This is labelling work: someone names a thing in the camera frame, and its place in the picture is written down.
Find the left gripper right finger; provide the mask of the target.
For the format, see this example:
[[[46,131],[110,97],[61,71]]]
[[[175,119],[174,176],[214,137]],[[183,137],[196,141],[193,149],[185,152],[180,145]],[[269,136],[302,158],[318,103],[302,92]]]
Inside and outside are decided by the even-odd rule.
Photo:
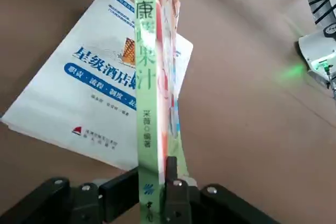
[[[202,189],[177,177],[177,157],[166,159],[164,223],[278,223],[220,184]]]

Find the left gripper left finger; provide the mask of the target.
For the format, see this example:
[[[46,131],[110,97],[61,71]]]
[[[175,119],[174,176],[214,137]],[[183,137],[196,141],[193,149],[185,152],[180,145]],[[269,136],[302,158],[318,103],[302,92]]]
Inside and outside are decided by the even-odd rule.
[[[73,186],[52,177],[1,215],[1,223],[112,223],[139,202],[136,168]]]

